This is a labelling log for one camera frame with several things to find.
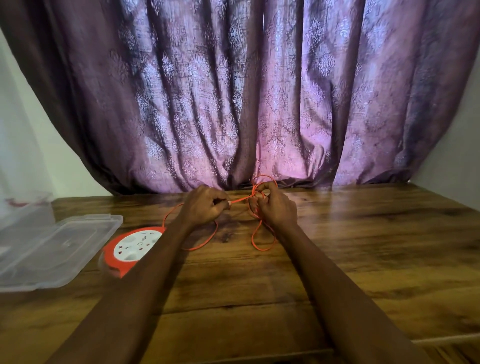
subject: forearm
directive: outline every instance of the forearm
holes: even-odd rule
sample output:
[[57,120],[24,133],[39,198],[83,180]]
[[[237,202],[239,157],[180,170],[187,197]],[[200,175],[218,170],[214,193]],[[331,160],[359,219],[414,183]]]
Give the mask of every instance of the forearm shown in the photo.
[[300,266],[324,325],[350,363],[429,363],[386,314],[299,228],[280,233]]
[[47,363],[130,363],[174,259],[190,232],[181,221],[174,221]]

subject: hand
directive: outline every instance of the hand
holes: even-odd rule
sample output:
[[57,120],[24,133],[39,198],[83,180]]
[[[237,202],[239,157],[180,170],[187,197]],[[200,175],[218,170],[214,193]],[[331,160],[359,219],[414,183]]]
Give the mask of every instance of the hand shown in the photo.
[[214,221],[230,206],[231,202],[225,192],[203,185],[188,194],[178,218],[189,228],[195,229]]
[[297,205],[285,194],[280,192],[274,182],[262,183],[257,191],[270,190],[265,199],[258,197],[257,203],[262,218],[275,231],[281,232],[285,228],[297,226]]

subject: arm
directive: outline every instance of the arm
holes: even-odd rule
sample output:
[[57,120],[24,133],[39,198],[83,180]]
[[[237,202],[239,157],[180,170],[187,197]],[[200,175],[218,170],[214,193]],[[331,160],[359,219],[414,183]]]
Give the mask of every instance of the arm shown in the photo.
[[324,325],[349,363],[430,363],[387,315],[336,266],[297,224],[297,206],[275,184],[265,183],[270,196],[258,200],[263,218],[280,237],[305,276]]
[[[214,205],[214,200],[224,201]],[[224,192],[205,186],[191,192],[154,247],[100,300],[47,364],[131,363],[182,243],[196,227],[229,208],[226,200]]]

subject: clear plastic lid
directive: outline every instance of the clear plastic lid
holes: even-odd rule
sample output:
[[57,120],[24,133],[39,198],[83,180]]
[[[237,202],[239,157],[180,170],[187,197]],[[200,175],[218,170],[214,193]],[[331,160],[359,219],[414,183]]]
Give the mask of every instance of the clear plastic lid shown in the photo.
[[[33,291],[66,285],[80,273],[122,223],[123,217],[119,215],[77,216],[48,229],[43,228],[40,235],[36,234],[34,239],[27,242],[2,239],[0,292]],[[15,231],[21,235],[24,229],[32,227],[28,225],[13,229],[10,226],[9,235],[15,234]]]

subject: orange cord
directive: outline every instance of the orange cord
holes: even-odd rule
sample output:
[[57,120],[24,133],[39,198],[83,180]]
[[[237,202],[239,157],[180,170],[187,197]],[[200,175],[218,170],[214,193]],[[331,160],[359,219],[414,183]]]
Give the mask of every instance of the orange cord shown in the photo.
[[[261,175],[255,177],[253,180],[255,181],[258,177],[267,177],[267,178],[270,178],[273,182],[275,182],[275,184],[276,184],[277,187],[278,187],[278,184],[276,183],[276,181],[275,181],[272,177],[266,176],[266,175],[264,175],[264,174],[261,174]],[[265,196],[265,194],[263,193],[263,191],[257,191],[258,186],[260,186],[262,183],[259,183],[259,184],[253,184],[253,183],[252,183],[252,184],[253,184],[252,193],[251,193],[249,196],[239,198],[238,200],[235,200],[235,201],[231,201],[231,203],[232,203],[232,204],[236,204],[236,203],[238,203],[238,202],[242,202],[242,201],[245,201],[245,200],[249,200],[250,198],[255,197],[255,194],[256,194],[256,193],[261,194],[262,197],[265,199],[266,196]],[[178,208],[178,207],[180,207],[180,206],[182,206],[182,205],[183,205],[183,204],[176,205],[173,209],[171,209],[171,210],[165,215],[165,217],[163,218],[162,228],[165,228],[165,222],[167,221],[167,217],[168,217],[173,211],[175,211],[176,208]],[[252,245],[253,245],[253,247],[254,247],[255,249],[261,251],[261,252],[266,252],[266,251],[272,249],[272,248],[274,247],[275,243],[277,242],[277,239],[276,239],[276,236],[275,236],[275,232],[273,231],[273,229],[272,229],[270,226],[267,225],[267,223],[265,223],[265,226],[266,226],[266,227],[272,232],[272,234],[273,234],[273,244],[272,244],[269,248],[266,248],[266,249],[260,249],[260,248],[255,244],[255,240],[254,240],[255,235],[256,235],[256,233],[258,232],[258,230],[260,229],[260,227],[262,226],[262,223],[264,223],[264,222],[263,222],[262,218],[258,215],[258,213],[256,214],[256,213],[254,213],[254,212],[252,211],[252,207],[250,206],[250,201],[248,201],[248,209],[250,210],[250,212],[252,213],[252,215],[253,215],[256,219],[260,220],[260,223],[258,224],[257,228],[255,229],[255,231],[254,231],[253,234],[252,234]],[[216,232],[218,231],[218,222],[216,222],[216,221],[214,221],[214,222],[215,222],[215,225],[216,225],[215,231],[213,232],[212,235],[210,235],[210,237],[209,237],[204,243],[201,243],[200,245],[198,245],[198,246],[196,246],[196,247],[194,247],[194,248],[184,249],[184,250],[187,250],[187,251],[189,251],[189,252],[193,252],[193,251],[198,250],[198,249],[204,247],[205,245],[207,245],[207,244],[210,242],[210,240],[213,239],[213,237],[215,236]]]

